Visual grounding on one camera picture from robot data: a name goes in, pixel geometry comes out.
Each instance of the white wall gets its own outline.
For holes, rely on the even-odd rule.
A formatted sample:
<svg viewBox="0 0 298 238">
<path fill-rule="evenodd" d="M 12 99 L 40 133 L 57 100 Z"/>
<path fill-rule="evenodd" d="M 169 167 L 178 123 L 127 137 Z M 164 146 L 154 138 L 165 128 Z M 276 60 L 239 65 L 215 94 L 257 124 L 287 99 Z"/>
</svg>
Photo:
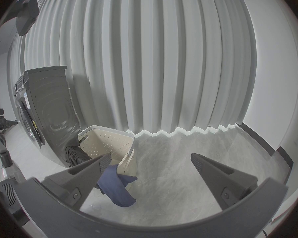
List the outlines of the white wall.
<svg viewBox="0 0 298 238">
<path fill-rule="evenodd" d="M 7 120 L 14 121 L 16 117 L 11 106 L 8 92 L 7 57 L 7 53 L 0 55 L 0 108 L 4 109 L 4 117 Z"/>
<path fill-rule="evenodd" d="M 253 22 L 257 68 L 244 123 L 275 150 L 294 113 L 298 94 L 298 54 L 277 0 L 244 0 Z"/>
<path fill-rule="evenodd" d="M 289 197 L 298 188 L 298 19 L 283 0 L 244 0 L 252 18 L 257 70 L 244 123 L 294 161 Z"/>
</svg>

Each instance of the gray floor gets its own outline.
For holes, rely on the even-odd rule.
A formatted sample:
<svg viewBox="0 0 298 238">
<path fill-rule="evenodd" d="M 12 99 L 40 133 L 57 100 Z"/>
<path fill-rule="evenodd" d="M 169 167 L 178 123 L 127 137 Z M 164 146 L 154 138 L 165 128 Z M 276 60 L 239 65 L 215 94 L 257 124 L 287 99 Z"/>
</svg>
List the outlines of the gray floor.
<svg viewBox="0 0 298 238">
<path fill-rule="evenodd" d="M 210 190 L 192 165 L 192 152 L 258 177 L 284 182 L 289 167 L 279 153 L 272 157 L 238 126 L 226 131 L 181 132 L 167 137 L 142 134 L 135 139 L 138 180 L 130 189 L 137 199 L 121 208 L 93 189 L 81 211 L 107 220 L 139 226 L 187 223 L 221 211 Z M 43 157 L 17 125 L 6 133 L 7 148 L 26 178 L 39 180 L 64 168 Z"/>
</svg>

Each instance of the curtain fold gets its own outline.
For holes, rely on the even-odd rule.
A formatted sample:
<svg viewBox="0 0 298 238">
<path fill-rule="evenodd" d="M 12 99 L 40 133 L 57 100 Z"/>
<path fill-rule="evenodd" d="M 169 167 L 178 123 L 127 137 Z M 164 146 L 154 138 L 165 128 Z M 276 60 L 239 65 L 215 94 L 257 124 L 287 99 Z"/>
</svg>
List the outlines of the curtain fold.
<svg viewBox="0 0 298 238">
<path fill-rule="evenodd" d="M 251 97 L 254 30 L 242 0 L 40 0 L 9 51 L 24 70 L 66 65 L 82 127 L 139 133 L 235 124 Z"/>
</svg>

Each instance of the laundry basket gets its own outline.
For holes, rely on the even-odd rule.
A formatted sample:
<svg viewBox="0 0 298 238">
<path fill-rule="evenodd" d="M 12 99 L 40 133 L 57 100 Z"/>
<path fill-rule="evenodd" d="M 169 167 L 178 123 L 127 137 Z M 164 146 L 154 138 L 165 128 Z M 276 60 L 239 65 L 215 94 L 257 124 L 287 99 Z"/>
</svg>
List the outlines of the laundry basket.
<svg viewBox="0 0 298 238">
<path fill-rule="evenodd" d="M 111 165 L 118 164 L 117 173 L 136 176 L 135 137 L 131 133 L 92 125 L 78 134 L 80 148 L 91 158 L 111 153 Z"/>
</svg>

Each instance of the blue towel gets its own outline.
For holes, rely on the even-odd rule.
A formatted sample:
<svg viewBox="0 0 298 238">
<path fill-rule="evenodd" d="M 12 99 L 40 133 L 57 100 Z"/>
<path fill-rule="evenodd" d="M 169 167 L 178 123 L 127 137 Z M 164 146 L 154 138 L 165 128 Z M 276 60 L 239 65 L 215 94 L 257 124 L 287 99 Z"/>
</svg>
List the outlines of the blue towel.
<svg viewBox="0 0 298 238">
<path fill-rule="evenodd" d="M 97 184 L 114 204 L 121 207 L 128 207 L 133 205 L 136 200 L 129 194 L 125 187 L 137 180 L 137 177 L 118 175 L 117 166 L 118 164 L 109 165 L 99 178 Z"/>
</svg>

